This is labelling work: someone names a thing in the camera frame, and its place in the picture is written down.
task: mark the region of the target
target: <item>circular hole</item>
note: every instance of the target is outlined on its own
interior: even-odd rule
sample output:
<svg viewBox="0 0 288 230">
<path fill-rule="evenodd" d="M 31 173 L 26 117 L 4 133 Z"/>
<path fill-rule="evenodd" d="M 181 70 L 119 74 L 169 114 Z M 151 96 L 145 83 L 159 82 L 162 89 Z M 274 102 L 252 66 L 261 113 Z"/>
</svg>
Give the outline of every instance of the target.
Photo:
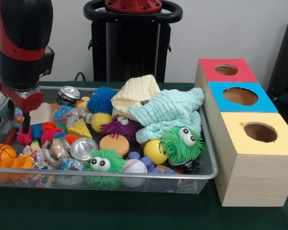
<svg viewBox="0 0 288 230">
<path fill-rule="evenodd" d="M 258 102 L 258 96 L 254 92 L 239 87 L 224 90 L 223 96 L 227 100 L 241 105 L 250 106 Z"/>
<path fill-rule="evenodd" d="M 216 72 L 222 75 L 232 76 L 238 73 L 238 69 L 231 65 L 218 65 L 215 67 Z"/>
<path fill-rule="evenodd" d="M 244 126 L 244 131 L 250 138 L 266 143 L 277 139 L 275 129 L 264 123 L 247 123 Z"/>
</svg>

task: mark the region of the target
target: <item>red box top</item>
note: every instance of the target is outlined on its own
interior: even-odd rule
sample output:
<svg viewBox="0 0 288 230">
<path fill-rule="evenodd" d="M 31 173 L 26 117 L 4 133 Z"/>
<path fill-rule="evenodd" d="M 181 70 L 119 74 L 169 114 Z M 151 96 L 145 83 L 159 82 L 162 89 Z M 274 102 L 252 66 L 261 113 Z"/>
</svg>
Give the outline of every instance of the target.
<svg viewBox="0 0 288 230">
<path fill-rule="evenodd" d="M 258 82 L 244 59 L 199 59 L 207 81 Z"/>
</svg>

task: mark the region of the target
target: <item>cream knitted cloth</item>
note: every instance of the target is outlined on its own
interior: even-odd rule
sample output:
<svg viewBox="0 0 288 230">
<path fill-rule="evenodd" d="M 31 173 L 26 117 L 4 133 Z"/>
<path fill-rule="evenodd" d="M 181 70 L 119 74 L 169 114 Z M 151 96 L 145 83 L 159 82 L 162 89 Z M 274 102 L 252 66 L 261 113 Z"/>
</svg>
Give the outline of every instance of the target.
<svg viewBox="0 0 288 230">
<path fill-rule="evenodd" d="M 126 118 L 137 121 L 128 112 L 129 107 L 132 105 L 142 106 L 142 102 L 151 100 L 159 93 L 160 89 L 153 75 L 130 78 L 111 99 L 113 105 L 112 116 L 123 115 Z"/>
</svg>

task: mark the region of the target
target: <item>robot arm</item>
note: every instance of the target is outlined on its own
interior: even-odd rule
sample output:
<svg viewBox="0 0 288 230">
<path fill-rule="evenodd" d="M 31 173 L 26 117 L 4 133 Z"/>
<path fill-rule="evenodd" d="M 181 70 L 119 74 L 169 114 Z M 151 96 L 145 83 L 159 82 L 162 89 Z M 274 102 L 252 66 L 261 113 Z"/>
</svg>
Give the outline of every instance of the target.
<svg viewBox="0 0 288 230">
<path fill-rule="evenodd" d="M 51 0 L 0 0 L 0 92 L 10 99 L 10 119 L 15 107 L 23 111 L 24 133 L 44 99 L 39 78 L 52 69 L 52 19 Z"/>
</svg>

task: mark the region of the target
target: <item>white wall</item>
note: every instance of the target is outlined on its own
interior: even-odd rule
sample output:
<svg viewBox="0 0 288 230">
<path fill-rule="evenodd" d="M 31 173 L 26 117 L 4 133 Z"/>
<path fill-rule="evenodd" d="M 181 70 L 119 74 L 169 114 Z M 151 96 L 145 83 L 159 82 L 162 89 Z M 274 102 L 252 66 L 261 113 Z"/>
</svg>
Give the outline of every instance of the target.
<svg viewBox="0 0 288 230">
<path fill-rule="evenodd" d="M 79 71 L 93 79 L 87 50 L 91 22 L 83 16 L 88 0 L 52 0 L 54 22 L 49 46 L 55 61 L 44 81 L 73 80 Z M 167 82 L 194 82 L 198 58 L 244 58 L 267 87 L 288 22 L 288 0 L 173 0 L 184 10 L 172 24 Z"/>
</svg>

